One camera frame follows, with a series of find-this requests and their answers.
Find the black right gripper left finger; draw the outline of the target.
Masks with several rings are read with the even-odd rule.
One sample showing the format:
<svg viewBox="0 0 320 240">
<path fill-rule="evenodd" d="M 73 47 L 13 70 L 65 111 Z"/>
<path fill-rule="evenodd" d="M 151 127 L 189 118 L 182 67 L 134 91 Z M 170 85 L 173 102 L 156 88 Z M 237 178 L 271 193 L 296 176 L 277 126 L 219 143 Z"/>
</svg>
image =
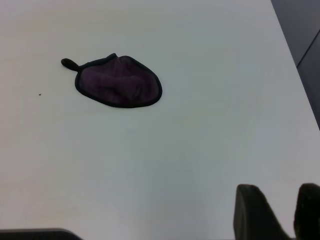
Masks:
<svg viewBox="0 0 320 240">
<path fill-rule="evenodd" d="M 236 188 L 233 230 L 236 240 L 289 240 L 265 195 L 255 185 Z"/>
</svg>

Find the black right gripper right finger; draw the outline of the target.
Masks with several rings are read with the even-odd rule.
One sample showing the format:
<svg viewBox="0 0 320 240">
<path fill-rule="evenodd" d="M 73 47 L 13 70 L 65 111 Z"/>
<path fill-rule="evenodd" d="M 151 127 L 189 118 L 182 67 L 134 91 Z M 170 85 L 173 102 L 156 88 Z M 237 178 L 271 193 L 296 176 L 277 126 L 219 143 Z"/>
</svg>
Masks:
<svg viewBox="0 0 320 240">
<path fill-rule="evenodd" d="M 320 186 L 304 183 L 300 186 L 293 228 L 297 240 L 320 239 Z"/>
</svg>

